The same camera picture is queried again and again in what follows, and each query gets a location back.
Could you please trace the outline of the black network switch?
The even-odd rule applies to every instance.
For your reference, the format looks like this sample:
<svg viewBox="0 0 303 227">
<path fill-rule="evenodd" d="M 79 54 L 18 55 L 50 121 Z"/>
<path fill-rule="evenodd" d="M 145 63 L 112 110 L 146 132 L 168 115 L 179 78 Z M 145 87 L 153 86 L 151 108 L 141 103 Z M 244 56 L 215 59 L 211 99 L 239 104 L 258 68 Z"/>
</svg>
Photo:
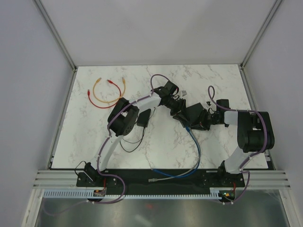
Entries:
<svg viewBox="0 0 303 227">
<path fill-rule="evenodd" d="M 185 111 L 187 113 L 191 125 L 196 124 L 196 119 L 203 109 L 204 108 L 201 103 L 197 103 L 185 108 Z"/>
</svg>

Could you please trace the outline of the black power adapter with cord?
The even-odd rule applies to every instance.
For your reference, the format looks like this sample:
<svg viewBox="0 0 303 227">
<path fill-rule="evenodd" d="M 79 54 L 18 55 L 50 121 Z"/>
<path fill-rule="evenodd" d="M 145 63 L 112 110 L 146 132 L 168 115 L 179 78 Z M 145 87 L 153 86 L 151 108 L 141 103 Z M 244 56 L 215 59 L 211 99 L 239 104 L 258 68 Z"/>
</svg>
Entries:
<svg viewBox="0 0 303 227">
<path fill-rule="evenodd" d="M 145 131 L 146 131 L 147 127 L 148 127 L 149 121 L 153 117 L 154 113 L 155 113 L 155 108 L 154 108 L 153 111 L 151 109 L 148 109 L 148 110 L 146 110 L 146 111 L 144 111 L 144 112 L 142 112 L 142 113 L 139 114 L 139 116 L 137 117 L 137 120 L 135 121 L 135 125 L 137 125 L 138 127 L 142 127 L 143 128 L 143 130 L 142 130 L 142 136 L 136 142 L 122 139 L 120 141 L 120 146 L 123 149 L 123 151 L 125 151 L 127 153 L 132 153 L 132 152 L 134 152 L 135 150 L 137 150 L 139 148 L 139 146 L 141 145 L 141 143 L 142 143 L 142 141 L 144 139 Z M 128 144 L 135 144 L 136 146 L 134 148 L 132 148 L 132 149 L 126 149 L 123 146 L 122 141 L 125 142 L 125 143 L 128 143 Z"/>
</svg>

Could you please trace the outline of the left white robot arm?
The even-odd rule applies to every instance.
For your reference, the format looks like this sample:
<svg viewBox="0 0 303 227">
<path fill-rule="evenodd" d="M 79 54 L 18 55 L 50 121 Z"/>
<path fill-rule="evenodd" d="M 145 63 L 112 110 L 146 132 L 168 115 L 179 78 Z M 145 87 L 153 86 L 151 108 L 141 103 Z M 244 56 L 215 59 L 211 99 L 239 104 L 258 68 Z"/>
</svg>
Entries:
<svg viewBox="0 0 303 227">
<path fill-rule="evenodd" d="M 120 98 L 108 117 L 108 136 L 101 145 L 95 157 L 86 162 L 83 172 L 78 173 L 76 185 L 78 187 L 99 187 L 108 177 L 121 179 L 121 177 L 105 172 L 108 162 L 117 145 L 128 135 L 135 126 L 135 123 L 143 113 L 165 106 L 170 109 L 170 115 L 178 120 L 185 128 L 190 128 L 190 120 L 187 114 L 186 101 L 182 98 L 175 98 L 179 88 L 177 85 L 167 82 L 166 85 L 152 88 L 151 93 L 135 101 Z"/>
</svg>

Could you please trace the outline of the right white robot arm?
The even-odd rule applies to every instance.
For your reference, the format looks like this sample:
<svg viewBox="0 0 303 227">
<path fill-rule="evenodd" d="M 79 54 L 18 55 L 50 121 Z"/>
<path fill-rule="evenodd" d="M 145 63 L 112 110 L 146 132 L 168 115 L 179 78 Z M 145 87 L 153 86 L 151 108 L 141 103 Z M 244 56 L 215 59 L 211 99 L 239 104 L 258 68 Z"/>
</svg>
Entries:
<svg viewBox="0 0 303 227">
<path fill-rule="evenodd" d="M 244 167 L 254 157 L 273 148 L 275 137 L 268 112 L 231 109 L 228 99 L 218 99 L 214 104 L 214 112 L 205 109 L 201 103 L 188 107 L 188 125 L 200 131 L 208 131 L 212 125 L 237 127 L 237 147 L 221 163 L 222 171 L 216 175 L 219 185 L 228 186 L 234 180 L 233 174 L 244 172 Z"/>
</svg>

